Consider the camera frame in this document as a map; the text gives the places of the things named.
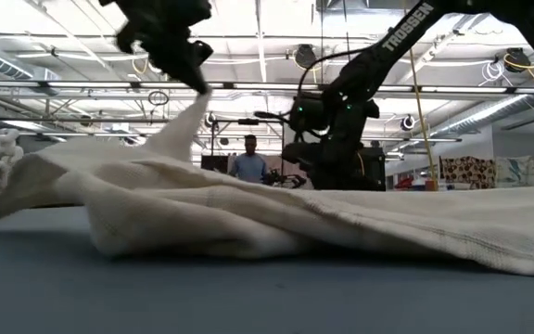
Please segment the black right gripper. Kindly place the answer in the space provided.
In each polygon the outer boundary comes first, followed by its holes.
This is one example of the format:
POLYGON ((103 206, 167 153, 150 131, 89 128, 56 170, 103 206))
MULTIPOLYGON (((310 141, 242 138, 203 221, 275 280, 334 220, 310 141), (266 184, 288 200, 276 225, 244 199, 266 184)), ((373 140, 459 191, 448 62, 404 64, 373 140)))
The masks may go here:
POLYGON ((320 190, 360 190, 363 127, 368 118, 378 119, 379 107, 369 97, 346 96, 328 88, 323 91, 324 108, 330 113, 329 130, 323 142, 294 142, 282 150, 282 159, 308 172, 311 182, 320 190))

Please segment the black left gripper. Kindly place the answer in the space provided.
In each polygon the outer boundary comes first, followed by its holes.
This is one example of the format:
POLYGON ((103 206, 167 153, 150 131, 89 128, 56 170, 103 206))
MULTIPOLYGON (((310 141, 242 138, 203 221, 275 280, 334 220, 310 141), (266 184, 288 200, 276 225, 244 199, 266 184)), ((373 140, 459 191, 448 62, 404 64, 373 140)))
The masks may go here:
POLYGON ((190 27, 211 17, 209 0, 108 0, 126 17, 116 32, 121 52, 133 54, 138 41, 150 60, 173 79, 205 95, 208 84, 200 66, 213 48, 200 40, 189 44, 190 27))

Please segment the cream woven towel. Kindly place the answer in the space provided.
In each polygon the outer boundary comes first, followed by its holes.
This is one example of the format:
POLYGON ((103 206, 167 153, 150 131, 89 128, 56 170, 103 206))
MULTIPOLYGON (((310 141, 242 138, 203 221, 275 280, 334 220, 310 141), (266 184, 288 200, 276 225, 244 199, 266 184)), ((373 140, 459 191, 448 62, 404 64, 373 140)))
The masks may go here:
POLYGON ((173 249, 258 259, 331 245, 534 276, 534 187, 374 192, 243 182, 191 162, 209 102, 199 96, 138 147, 77 138, 25 155, 0 190, 0 219, 81 206, 107 256, 173 249))

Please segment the wide black monitor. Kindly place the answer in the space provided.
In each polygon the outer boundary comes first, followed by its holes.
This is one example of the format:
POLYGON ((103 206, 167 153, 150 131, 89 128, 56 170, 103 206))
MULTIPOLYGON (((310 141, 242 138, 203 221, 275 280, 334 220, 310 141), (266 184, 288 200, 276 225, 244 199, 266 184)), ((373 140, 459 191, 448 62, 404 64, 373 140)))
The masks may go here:
POLYGON ((363 161, 364 179, 368 190, 385 191, 385 160, 382 148, 362 148, 358 151, 363 161))

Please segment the person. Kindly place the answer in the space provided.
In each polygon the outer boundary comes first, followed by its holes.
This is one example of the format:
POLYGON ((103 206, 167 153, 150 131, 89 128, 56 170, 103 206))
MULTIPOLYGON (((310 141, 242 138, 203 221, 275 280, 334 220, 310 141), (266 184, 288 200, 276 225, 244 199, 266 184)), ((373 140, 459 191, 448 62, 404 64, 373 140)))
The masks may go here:
POLYGON ((246 135, 244 145, 245 152, 235 157, 228 174, 241 181, 261 184, 263 177, 267 174, 267 164, 256 152, 256 136, 246 135))

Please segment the small black monitor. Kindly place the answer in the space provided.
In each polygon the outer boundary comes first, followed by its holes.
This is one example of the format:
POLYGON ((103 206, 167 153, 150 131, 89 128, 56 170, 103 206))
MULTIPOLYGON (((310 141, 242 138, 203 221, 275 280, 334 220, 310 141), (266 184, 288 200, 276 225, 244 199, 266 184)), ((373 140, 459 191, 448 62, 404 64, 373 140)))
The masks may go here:
POLYGON ((228 173, 229 157, 219 155, 203 155, 200 166, 204 170, 228 173))

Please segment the horizontal metal bar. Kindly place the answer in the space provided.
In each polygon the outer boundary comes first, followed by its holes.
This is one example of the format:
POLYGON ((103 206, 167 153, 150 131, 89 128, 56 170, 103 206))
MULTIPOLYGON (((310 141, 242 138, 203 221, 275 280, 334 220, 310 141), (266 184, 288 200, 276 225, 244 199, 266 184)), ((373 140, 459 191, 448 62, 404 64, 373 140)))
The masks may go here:
MULTIPOLYGON (((174 82, 76 82, 76 81, 0 81, 0 87, 6 88, 56 88, 56 89, 188 89, 184 83, 174 82)), ((223 90, 277 90, 296 91, 298 86, 292 83, 229 83, 212 82, 209 87, 223 90)), ((455 86, 423 85, 418 90, 422 93, 447 94, 491 94, 491 95, 534 95, 534 87, 497 87, 497 86, 455 86)))

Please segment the brown floral fabric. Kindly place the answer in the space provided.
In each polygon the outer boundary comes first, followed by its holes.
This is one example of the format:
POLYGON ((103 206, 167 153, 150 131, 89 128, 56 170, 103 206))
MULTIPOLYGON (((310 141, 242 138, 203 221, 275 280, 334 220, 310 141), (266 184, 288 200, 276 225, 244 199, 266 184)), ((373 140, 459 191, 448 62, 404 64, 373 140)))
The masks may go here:
POLYGON ((441 158, 440 177, 448 184, 468 184, 470 189, 496 186, 496 163, 473 156, 441 158))

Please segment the leaf print fabric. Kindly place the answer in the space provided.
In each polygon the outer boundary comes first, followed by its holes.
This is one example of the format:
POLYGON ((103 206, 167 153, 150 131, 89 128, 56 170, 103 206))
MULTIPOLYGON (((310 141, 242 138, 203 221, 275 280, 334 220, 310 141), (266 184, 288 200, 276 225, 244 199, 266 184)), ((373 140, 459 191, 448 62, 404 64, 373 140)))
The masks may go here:
POLYGON ((498 157, 495 163, 497 188, 534 186, 534 156, 498 157))

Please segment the white robot figure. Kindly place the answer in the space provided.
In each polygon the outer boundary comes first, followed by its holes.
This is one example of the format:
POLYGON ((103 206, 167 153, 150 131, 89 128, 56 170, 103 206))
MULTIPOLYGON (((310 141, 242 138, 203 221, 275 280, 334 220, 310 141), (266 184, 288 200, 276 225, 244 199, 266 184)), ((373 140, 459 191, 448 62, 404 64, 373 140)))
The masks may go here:
POLYGON ((24 150, 17 144, 19 130, 0 129, 0 187, 7 184, 7 179, 14 164, 24 155, 24 150))

